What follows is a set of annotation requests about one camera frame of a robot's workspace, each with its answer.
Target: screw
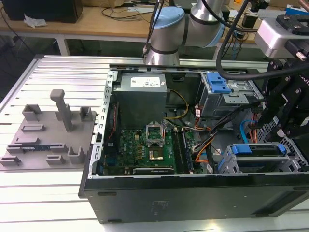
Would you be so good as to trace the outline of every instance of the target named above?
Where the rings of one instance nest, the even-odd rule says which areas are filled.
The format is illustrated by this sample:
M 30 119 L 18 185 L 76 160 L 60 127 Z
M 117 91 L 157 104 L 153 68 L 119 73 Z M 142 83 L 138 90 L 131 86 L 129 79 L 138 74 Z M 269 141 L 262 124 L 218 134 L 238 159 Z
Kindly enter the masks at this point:
M 307 59 L 307 57 L 306 57 L 303 53 L 301 53 L 301 52 L 297 52 L 297 53 L 296 53 L 296 56 L 297 56 L 302 62 L 306 61 L 306 59 Z

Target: circuit board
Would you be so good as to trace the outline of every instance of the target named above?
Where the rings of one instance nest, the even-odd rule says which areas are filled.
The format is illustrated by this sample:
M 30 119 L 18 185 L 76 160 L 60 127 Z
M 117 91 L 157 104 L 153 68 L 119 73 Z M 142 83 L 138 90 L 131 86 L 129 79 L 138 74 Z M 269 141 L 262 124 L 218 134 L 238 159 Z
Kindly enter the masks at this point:
M 152 133 L 151 137 L 159 138 L 160 134 Z M 171 140 L 171 131 L 165 133 L 165 145 L 156 147 L 162 150 L 162 159 L 149 159 L 150 147 L 146 144 L 145 130 L 122 130 L 120 137 L 120 152 L 118 166 L 139 166 L 139 167 L 169 167 L 174 168 L 175 160 Z
M 173 151 L 172 130 L 163 133 L 164 145 L 147 146 L 146 130 L 122 130 L 120 135 L 120 153 L 107 157 L 105 166 L 109 174 L 123 174 L 126 168 L 170 168 L 177 173 Z M 186 131 L 187 145 L 191 150 L 195 144 L 192 131 Z M 160 139 L 160 131 L 149 134 L 151 139 Z

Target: aluminum profile table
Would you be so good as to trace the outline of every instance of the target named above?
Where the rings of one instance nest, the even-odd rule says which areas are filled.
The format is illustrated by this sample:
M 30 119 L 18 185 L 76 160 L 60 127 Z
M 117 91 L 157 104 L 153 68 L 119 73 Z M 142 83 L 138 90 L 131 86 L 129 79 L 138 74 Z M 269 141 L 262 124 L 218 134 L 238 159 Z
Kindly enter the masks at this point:
M 99 109 L 110 64 L 142 64 L 140 58 L 61 57 L 34 59 L 0 104 L 0 156 L 23 120 L 26 104 L 56 110 L 49 99 L 54 88 L 65 90 L 71 110 Z M 214 61 L 181 60 L 182 65 L 213 68 Z M 227 61 L 224 67 L 266 70 L 266 62 Z M 0 231 L 74 232 L 244 232 L 309 231 L 309 200 L 279 217 L 101 225 L 86 199 L 77 196 L 82 170 L 72 172 L 0 173 Z

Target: gray post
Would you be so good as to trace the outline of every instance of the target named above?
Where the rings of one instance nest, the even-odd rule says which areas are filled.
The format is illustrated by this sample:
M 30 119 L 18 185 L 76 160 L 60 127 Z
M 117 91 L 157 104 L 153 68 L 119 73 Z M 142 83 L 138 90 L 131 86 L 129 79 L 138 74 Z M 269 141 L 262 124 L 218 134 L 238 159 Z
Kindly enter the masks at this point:
M 50 94 L 50 99 L 53 100 L 57 105 L 64 127 L 66 128 L 67 131 L 72 131 L 73 125 L 71 122 L 71 115 L 66 108 L 66 104 L 64 103 L 63 97 L 64 97 L 63 89 L 53 89 Z

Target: ram slot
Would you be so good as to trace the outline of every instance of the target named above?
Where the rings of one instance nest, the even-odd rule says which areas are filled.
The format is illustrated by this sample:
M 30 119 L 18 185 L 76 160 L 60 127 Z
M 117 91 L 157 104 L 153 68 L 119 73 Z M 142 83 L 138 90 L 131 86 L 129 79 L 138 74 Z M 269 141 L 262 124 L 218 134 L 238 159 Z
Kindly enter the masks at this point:
M 181 132 L 173 132 L 172 140 L 177 174 L 188 174 L 189 168 Z

